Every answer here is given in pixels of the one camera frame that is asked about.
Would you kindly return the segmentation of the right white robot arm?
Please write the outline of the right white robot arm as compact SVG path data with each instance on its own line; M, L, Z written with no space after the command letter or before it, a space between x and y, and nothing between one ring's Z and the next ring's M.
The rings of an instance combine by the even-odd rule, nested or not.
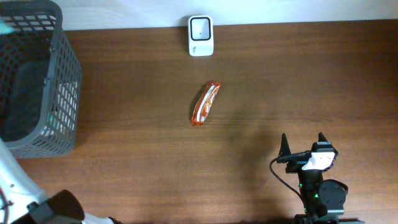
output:
M338 151L323 133L318 133L318 141L312 144L311 150L298 153L291 152L287 136L282 134L278 156L271 160L269 168L303 203L305 213L294 216L294 224L362 223L358 219L340 218L345 212L348 186L334 179L323 178L323 173L333 167L337 156ZM295 190L274 172L272 165L275 162L285 164L286 173L298 175L299 190Z

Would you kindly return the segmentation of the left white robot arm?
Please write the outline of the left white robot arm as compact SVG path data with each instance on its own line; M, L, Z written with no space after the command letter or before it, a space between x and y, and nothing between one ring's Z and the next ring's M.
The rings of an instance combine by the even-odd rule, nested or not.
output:
M84 212L68 190L49 197L1 142L1 224L8 223L117 224L119 221Z

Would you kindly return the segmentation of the mint green snack packet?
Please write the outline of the mint green snack packet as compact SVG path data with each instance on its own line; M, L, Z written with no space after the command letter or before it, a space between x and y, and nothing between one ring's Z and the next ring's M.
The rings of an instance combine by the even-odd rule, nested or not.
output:
M0 20L0 34L8 35L14 32L14 29L7 25L3 20Z

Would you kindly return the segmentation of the orange chocolate bar wrapper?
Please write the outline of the orange chocolate bar wrapper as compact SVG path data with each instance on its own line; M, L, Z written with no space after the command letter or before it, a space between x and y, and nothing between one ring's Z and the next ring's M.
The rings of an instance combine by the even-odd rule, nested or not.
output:
M215 96L217 95L220 89L221 83L220 82L208 82L203 93L201 94L200 99L197 101L192 118L191 118L191 125L203 125L207 116L210 113L210 109L214 102Z

